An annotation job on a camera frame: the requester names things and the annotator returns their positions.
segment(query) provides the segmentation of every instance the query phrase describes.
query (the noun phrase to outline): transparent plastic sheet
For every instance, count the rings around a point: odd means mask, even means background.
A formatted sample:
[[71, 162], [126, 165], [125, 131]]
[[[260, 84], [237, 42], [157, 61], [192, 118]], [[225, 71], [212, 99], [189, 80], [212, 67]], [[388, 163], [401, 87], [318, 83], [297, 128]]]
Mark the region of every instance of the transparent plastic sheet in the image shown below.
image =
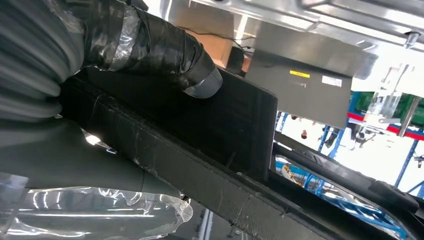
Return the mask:
[[4, 239], [159, 239], [192, 215], [187, 202], [164, 194], [97, 187], [30, 190]]
[[17, 214], [28, 178], [0, 172], [0, 239], [3, 239]]
[[140, 18], [137, 11], [129, 6], [124, 5], [122, 30], [119, 37], [115, 56], [109, 67], [111, 71], [117, 71], [125, 66], [130, 59], [131, 51], [136, 43], [137, 33], [139, 31]]

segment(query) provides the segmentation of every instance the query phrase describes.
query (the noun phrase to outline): blue metal frame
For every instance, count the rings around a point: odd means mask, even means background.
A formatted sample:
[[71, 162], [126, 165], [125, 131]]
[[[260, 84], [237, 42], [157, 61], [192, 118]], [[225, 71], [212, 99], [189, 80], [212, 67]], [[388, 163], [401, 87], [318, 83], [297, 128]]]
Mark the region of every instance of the blue metal frame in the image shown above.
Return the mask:
[[321, 137], [321, 142], [319, 143], [318, 152], [321, 152], [321, 150], [323, 150], [324, 143], [327, 140], [327, 136], [329, 134], [329, 131], [330, 131], [330, 126], [326, 125], [325, 128], [324, 128], [324, 133], [322, 134], [322, 137]]
[[284, 116], [282, 117], [281, 126], [279, 127], [279, 132], [280, 132], [280, 133], [283, 131], [283, 127], [284, 127], [284, 124], [286, 123], [286, 119], [287, 119], [287, 116], [288, 116], [288, 115], [289, 115], [289, 114], [288, 114], [287, 112], [285, 112], [285, 113], [284, 113]]
[[330, 157], [330, 158], [332, 158], [332, 159], [334, 159], [334, 157], [336, 156], [336, 153], [337, 153], [337, 149], [339, 148], [339, 146], [340, 146], [340, 142], [342, 141], [342, 137], [343, 137], [343, 134], [345, 133], [345, 130], [344, 129], [340, 129], [340, 131], [338, 132], [338, 135], [337, 135], [337, 139], [335, 140], [335, 143], [334, 143], [334, 148], [331, 150], [331, 152], [328, 154], [328, 156]]
[[405, 171], [407, 170], [407, 167], [415, 153], [415, 148], [417, 148], [418, 140], [414, 140], [412, 143], [412, 146], [409, 150], [408, 156], [405, 159], [405, 162], [403, 163], [402, 169], [400, 170], [399, 176], [396, 179], [396, 182], [394, 183], [394, 186], [397, 188], [399, 187], [399, 184], [401, 183], [401, 179], [404, 176]]
[[275, 119], [275, 129], [277, 129], [278, 122], [280, 121], [280, 118], [281, 118], [281, 112], [277, 111], [277, 117]]
[[416, 196], [418, 198], [424, 199], [424, 184], [421, 184], [421, 187], [419, 188], [418, 194]]
[[418, 183], [417, 185], [415, 185], [413, 188], [411, 188], [409, 191], [407, 191], [407, 193], [409, 194], [410, 192], [414, 191], [416, 188], [418, 188], [419, 186], [424, 185], [424, 180], [420, 183]]

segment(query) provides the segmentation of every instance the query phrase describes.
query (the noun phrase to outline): black electrical tape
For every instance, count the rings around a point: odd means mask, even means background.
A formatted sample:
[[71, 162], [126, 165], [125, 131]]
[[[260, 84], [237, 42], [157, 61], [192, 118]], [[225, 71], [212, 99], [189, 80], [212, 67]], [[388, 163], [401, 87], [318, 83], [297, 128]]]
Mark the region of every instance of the black electrical tape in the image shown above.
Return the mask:
[[141, 23], [121, 72], [166, 77], [181, 90], [201, 84], [216, 68], [203, 45], [184, 30], [137, 9]]

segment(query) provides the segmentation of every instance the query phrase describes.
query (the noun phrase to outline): stainless steel surface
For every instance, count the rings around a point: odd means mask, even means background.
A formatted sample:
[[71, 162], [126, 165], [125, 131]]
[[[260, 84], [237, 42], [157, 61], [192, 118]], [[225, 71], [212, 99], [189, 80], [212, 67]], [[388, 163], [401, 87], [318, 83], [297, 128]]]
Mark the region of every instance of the stainless steel surface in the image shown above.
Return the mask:
[[412, 118], [414, 117], [415, 110], [417, 109], [418, 105], [421, 102], [421, 97], [415, 96], [412, 100], [412, 104], [408, 109], [408, 112], [406, 112], [405, 118], [402, 121], [402, 125], [400, 126], [399, 133], [397, 134], [399, 137], [404, 137], [408, 126], [411, 124]]
[[[366, 41], [374, 45], [367, 52], [378, 55], [404, 52], [405, 34], [424, 30], [421, 0], [193, 1], [354, 46]], [[409, 55], [420, 56], [423, 52], [423, 38], [420, 38]]]
[[255, 50], [359, 79], [368, 78], [378, 58], [336, 39], [267, 22], [261, 24]]

